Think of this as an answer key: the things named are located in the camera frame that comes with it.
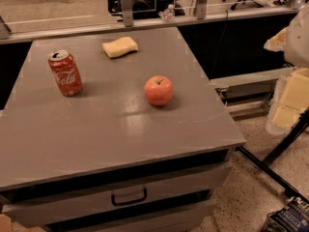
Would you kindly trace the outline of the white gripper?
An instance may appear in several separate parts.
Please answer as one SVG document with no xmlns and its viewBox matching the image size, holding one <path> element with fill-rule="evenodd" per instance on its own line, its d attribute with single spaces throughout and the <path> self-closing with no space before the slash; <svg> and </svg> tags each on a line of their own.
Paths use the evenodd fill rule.
<svg viewBox="0 0 309 232">
<path fill-rule="evenodd" d="M 264 49 L 284 50 L 285 60 L 297 67 L 309 66 L 309 6 L 304 6 L 287 28 L 264 44 Z M 272 135 L 287 134 L 309 107 L 309 69 L 295 69 L 277 80 L 267 115 L 266 130 Z"/>
</svg>

